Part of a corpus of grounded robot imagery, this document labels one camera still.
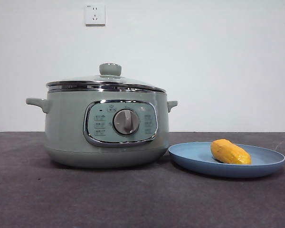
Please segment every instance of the electric hot pot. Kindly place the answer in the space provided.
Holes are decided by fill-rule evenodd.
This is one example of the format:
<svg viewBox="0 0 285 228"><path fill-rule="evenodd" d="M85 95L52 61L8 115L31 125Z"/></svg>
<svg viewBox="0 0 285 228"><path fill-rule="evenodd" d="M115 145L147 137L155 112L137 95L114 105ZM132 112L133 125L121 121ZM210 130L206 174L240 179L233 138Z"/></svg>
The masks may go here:
<svg viewBox="0 0 285 228"><path fill-rule="evenodd" d="M101 64L100 75L47 83L47 99L26 103L46 113L44 146L52 160L82 168L155 161L169 146L166 91Z"/></svg>

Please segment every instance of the dark gray table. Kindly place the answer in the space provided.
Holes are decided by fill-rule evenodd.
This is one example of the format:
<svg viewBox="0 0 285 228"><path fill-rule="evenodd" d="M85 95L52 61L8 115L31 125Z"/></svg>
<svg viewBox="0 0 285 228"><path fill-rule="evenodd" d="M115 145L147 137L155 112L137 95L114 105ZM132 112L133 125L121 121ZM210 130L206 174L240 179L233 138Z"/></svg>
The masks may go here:
<svg viewBox="0 0 285 228"><path fill-rule="evenodd" d="M43 133L0 133L0 228L285 228L285 165L224 179L157 162L113 170L52 162ZM171 144L227 138L285 155L285 133L170 133Z"/></svg>

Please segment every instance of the white wall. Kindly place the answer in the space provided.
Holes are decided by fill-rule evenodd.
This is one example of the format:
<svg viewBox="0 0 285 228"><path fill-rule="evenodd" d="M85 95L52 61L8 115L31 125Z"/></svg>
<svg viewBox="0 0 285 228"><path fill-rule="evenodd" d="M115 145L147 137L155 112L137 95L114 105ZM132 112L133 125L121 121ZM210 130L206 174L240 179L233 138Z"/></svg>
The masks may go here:
<svg viewBox="0 0 285 228"><path fill-rule="evenodd" d="M179 101L171 131L285 131L285 0L104 0L85 27L92 2L0 0L0 132L43 131L25 99L103 62Z"/></svg>

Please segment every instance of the mango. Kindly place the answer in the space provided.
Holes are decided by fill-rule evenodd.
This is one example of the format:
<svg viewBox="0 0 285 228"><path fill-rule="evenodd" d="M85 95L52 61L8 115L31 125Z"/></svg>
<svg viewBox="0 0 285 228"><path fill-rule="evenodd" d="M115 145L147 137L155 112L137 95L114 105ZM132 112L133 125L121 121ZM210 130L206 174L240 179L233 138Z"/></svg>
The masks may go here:
<svg viewBox="0 0 285 228"><path fill-rule="evenodd" d="M243 148L226 139L218 139L211 143L211 153L220 162L228 164L251 164L251 158Z"/></svg>

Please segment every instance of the wall socket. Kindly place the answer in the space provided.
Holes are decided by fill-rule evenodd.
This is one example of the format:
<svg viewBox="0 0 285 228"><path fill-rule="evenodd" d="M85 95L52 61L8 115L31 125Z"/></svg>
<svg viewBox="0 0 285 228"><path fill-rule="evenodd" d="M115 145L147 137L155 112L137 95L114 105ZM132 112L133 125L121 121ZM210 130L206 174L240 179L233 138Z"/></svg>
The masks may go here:
<svg viewBox="0 0 285 228"><path fill-rule="evenodd" d="M85 25L105 25L105 5L86 5Z"/></svg>

